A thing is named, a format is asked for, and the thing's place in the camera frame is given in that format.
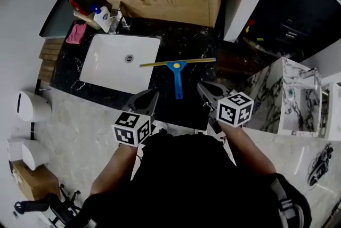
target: white marble cabinet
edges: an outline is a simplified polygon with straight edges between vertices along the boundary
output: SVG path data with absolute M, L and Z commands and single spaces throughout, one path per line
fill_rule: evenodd
M 317 137 L 321 117 L 321 76 L 302 76 L 310 68 L 280 58 L 242 83 L 254 101 L 246 127 L 282 135 Z

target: wooden slat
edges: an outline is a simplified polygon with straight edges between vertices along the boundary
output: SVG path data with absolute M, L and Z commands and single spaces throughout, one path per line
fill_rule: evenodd
M 46 39 L 44 44 L 63 44 L 63 38 Z
M 40 54 L 39 56 L 42 60 L 53 60 L 56 61 L 58 58 L 58 55 L 47 55 L 47 54 Z
M 56 49 L 56 50 L 60 50 L 62 45 L 63 44 L 46 44 L 46 45 L 43 45 L 43 49 Z
M 41 54 L 59 55 L 60 49 L 42 49 Z
M 52 77 L 52 72 L 49 72 L 49 71 L 40 70 L 39 74 L 45 77 L 49 77 L 49 78 Z
M 51 78 L 45 77 L 45 76 L 42 76 L 42 75 L 38 75 L 38 79 L 40 79 L 42 81 L 45 81 L 47 83 L 50 83 L 50 80 L 51 80 Z
M 39 58 L 43 60 L 38 74 L 38 79 L 50 83 L 64 39 L 47 39 L 42 47 Z
M 55 66 L 55 61 L 51 60 L 43 60 L 41 70 L 53 72 Z

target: person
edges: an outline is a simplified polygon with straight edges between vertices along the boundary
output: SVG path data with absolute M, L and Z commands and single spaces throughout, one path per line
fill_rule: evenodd
M 222 143 L 204 134 L 148 137 L 131 180 L 137 148 L 121 145 L 67 227 L 209 225 L 302 227 L 311 223 L 305 197 L 242 128 L 221 124 L 236 165 Z

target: black marble countertop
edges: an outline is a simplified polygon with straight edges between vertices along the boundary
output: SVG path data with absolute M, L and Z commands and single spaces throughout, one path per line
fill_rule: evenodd
M 98 32 L 87 27 L 80 45 L 64 42 L 50 85 L 66 93 L 115 109 L 122 109 L 131 94 L 84 83 L 79 80 L 92 38 Z M 126 35 L 156 37 L 161 44 L 156 62 L 199 58 L 217 58 L 221 43 L 219 28 L 207 28 L 186 23 L 160 20 L 133 19 Z M 156 88 L 160 97 L 155 110 L 155 119 L 179 126 L 205 130 L 208 112 L 197 92 L 201 80 L 216 79 L 217 64 L 190 63 L 182 71 L 184 99 L 175 100 L 174 75 L 166 66 L 153 68 L 149 88 Z

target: bottle cap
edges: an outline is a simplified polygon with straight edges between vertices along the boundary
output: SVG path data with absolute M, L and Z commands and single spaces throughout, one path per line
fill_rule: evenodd
M 102 12 L 102 10 L 96 4 L 91 5 L 90 11 L 95 12 L 96 14 L 100 14 Z

